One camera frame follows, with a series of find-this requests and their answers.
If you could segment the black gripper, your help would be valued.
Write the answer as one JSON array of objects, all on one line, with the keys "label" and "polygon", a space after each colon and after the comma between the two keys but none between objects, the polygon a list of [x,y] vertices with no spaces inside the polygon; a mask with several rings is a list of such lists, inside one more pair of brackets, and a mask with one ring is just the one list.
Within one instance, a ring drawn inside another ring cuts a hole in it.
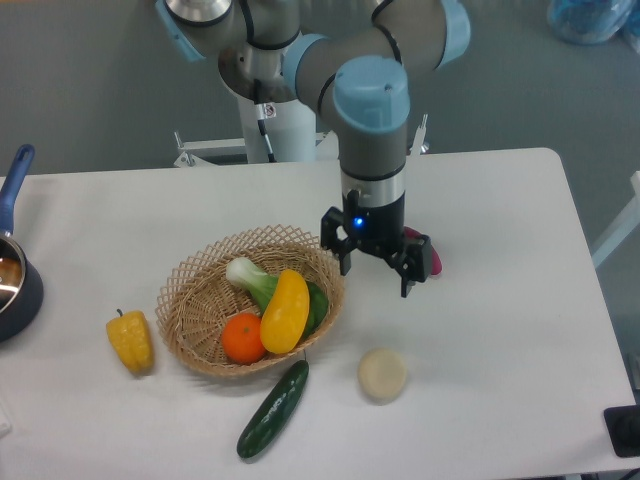
[{"label": "black gripper", "polygon": [[[432,244],[424,234],[404,234],[405,196],[378,207],[364,205],[364,197],[350,190],[343,198],[344,212],[330,207],[320,225],[321,248],[338,260],[340,274],[351,269],[355,249],[384,259],[401,278],[401,297],[407,298],[416,283],[424,283],[432,273]],[[340,239],[338,230],[346,237]]]}]

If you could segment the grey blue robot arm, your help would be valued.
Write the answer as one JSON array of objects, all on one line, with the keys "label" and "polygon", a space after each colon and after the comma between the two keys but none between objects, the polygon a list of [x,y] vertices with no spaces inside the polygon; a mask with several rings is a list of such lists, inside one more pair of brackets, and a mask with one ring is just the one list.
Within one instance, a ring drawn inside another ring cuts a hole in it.
[{"label": "grey blue robot arm", "polygon": [[340,207],[321,220],[320,244],[350,269],[352,251],[384,260],[408,293],[432,274],[427,235],[406,229],[408,75],[460,57],[471,36],[457,1],[373,1],[369,28],[344,39],[304,33],[296,1],[159,1],[169,35],[193,61],[212,58],[238,100],[248,154],[274,162],[283,149],[266,119],[302,106],[337,136]]}]

